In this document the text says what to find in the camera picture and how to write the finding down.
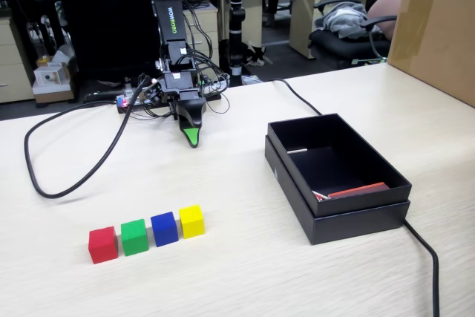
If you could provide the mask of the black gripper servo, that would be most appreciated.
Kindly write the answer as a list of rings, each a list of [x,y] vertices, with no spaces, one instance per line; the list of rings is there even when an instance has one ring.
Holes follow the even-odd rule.
[[[197,87],[195,71],[165,72],[161,79],[161,102],[177,100],[181,132],[192,148],[198,147],[206,100]]]

